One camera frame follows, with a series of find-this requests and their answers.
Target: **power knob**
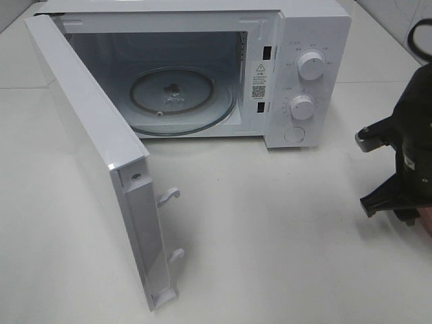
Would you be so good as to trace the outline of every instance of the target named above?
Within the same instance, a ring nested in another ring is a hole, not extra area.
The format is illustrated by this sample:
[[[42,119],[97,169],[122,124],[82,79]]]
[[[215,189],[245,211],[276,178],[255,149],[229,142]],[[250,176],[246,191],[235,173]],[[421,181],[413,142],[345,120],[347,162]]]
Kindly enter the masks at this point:
[[[324,73],[325,57],[318,51],[309,51],[298,58],[297,68],[300,76],[307,80],[316,80]]]
[[[315,103],[309,94],[300,94],[290,102],[291,116],[298,120],[305,120],[313,116]]]

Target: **black cable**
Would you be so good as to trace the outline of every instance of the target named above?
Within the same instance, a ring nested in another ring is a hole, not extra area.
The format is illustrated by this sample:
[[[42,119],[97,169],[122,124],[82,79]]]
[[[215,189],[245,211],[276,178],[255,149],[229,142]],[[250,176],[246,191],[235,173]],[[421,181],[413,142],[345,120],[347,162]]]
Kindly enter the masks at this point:
[[[410,30],[408,34],[408,47],[410,50],[425,61],[432,62],[432,55],[424,52],[414,41],[414,33],[419,26],[432,26],[432,19],[423,19],[417,22],[414,27]]]

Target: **qr code sticker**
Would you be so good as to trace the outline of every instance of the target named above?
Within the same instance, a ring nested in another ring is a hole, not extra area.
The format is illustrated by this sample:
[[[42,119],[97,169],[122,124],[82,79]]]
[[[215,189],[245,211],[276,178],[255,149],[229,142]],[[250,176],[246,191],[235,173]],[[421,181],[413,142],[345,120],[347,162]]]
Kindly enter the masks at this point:
[[[265,86],[253,86],[252,87],[253,98],[264,98],[265,97]]]

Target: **warning label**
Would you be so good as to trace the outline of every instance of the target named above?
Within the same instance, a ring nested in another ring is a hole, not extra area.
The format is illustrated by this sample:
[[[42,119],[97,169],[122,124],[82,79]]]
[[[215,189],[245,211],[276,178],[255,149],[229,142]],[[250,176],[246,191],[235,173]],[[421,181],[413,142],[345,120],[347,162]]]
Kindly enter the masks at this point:
[[[265,100],[267,96],[266,89],[269,63],[267,61],[252,61],[250,71],[252,72],[250,96],[252,99]]]

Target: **sticker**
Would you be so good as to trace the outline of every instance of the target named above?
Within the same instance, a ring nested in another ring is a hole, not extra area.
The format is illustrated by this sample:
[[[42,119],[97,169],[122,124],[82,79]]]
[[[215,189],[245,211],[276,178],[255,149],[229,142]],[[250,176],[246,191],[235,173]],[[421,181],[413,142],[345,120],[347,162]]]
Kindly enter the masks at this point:
[[[252,61],[250,63],[250,96],[264,101],[268,95],[268,78],[271,72],[270,61]]]

